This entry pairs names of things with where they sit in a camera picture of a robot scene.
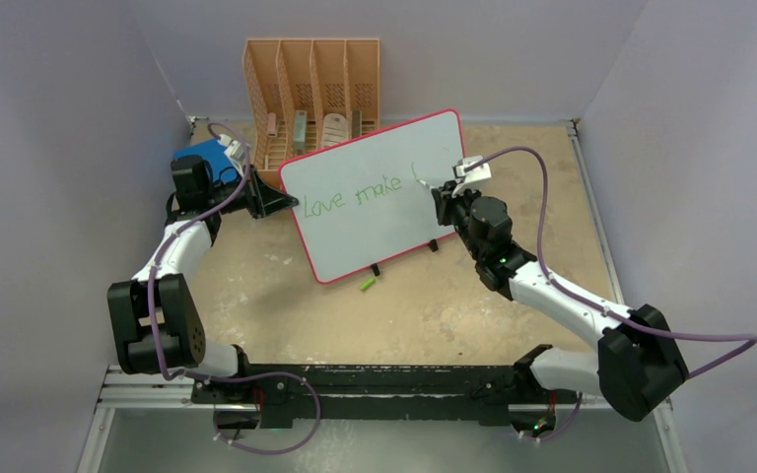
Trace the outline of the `green whiteboard marker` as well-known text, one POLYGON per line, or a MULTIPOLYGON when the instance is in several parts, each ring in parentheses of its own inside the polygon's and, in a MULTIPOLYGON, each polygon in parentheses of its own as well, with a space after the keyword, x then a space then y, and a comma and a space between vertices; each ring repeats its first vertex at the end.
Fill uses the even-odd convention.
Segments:
POLYGON ((426 188, 428 191, 433 191, 434 189, 437 189, 437 187, 433 186, 432 184, 426 182, 422 179, 416 179, 416 181, 421 184, 424 188, 426 188))

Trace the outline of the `green marker cap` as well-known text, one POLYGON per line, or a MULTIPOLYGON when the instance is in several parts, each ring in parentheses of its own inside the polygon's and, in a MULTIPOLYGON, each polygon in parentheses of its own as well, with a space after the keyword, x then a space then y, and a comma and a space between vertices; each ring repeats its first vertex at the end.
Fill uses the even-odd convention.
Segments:
POLYGON ((364 283, 363 283, 363 284, 362 284, 362 285, 360 286, 359 290, 360 290, 361 292, 365 292, 365 291, 366 291, 366 290, 368 290, 368 289, 369 289, 369 288, 370 288, 371 286, 373 286, 373 285, 374 285, 374 284, 376 283, 376 281, 377 281, 377 279, 376 279, 376 278, 370 278, 369 280, 367 280, 366 282, 364 282, 364 283))

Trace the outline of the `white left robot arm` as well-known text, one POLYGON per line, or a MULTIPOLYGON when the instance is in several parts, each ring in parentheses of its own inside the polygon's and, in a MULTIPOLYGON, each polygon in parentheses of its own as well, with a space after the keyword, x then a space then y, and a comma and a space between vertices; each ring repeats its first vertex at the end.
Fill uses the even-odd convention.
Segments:
POLYGON ((209 339, 186 281, 214 245, 225 214, 254 219, 294 208, 298 198, 265 182, 255 167, 230 182, 216 181, 209 163, 188 155, 171 163, 175 191, 159 247, 131 279, 106 293, 118 363, 127 374, 216 379, 229 402, 253 393, 241 347, 209 339))

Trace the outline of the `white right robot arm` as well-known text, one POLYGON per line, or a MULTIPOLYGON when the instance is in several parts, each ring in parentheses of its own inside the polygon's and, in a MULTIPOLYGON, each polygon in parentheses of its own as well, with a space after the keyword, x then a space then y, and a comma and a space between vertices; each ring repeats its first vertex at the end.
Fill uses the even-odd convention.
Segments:
POLYGON ((641 421, 689 379, 657 308, 605 301, 543 269, 538 256, 514 241, 505 202, 478 190, 455 194, 454 189, 448 181, 429 192, 438 223, 456 230, 481 283, 550 317, 593 350, 544 348, 524 358, 525 368, 514 375, 521 398, 536 401, 550 390, 566 389, 600 396, 624 418, 641 421))

